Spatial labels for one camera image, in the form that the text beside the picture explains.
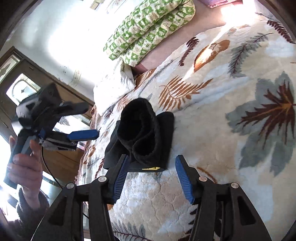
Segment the person's left hand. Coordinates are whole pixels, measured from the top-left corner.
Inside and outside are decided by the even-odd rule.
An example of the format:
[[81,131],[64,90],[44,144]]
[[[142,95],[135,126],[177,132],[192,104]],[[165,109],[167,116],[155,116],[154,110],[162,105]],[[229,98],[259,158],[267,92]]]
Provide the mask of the person's left hand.
[[43,179],[41,163],[41,146],[34,140],[30,141],[30,155],[17,154],[13,162],[8,164],[8,178],[22,186],[23,196],[31,209],[37,210],[41,204],[39,193]]

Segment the dark fuzzy sleeve forearm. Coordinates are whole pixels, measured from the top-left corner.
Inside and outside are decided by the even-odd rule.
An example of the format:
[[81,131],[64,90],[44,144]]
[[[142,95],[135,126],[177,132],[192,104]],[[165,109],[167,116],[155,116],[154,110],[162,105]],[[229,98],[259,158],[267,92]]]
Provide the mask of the dark fuzzy sleeve forearm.
[[31,240],[39,223],[49,209],[49,202],[47,196],[40,191],[38,199],[40,207],[32,209],[27,203],[22,189],[18,192],[19,201],[16,206],[19,219],[8,222],[8,231],[16,236],[17,240]]

